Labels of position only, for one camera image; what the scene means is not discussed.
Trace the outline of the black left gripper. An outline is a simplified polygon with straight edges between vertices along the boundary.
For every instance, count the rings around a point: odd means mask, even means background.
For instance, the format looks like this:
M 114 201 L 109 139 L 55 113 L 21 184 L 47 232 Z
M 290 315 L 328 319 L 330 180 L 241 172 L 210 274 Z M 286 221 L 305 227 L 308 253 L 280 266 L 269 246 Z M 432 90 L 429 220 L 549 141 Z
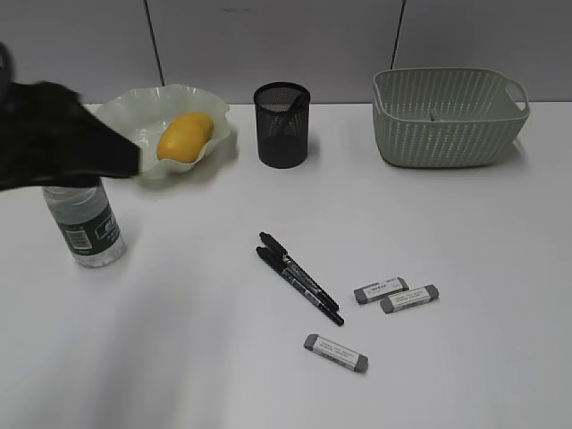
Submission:
M 99 121 L 74 91 L 10 83 L 1 99 L 1 190 L 92 188 L 139 174 L 137 145 Z

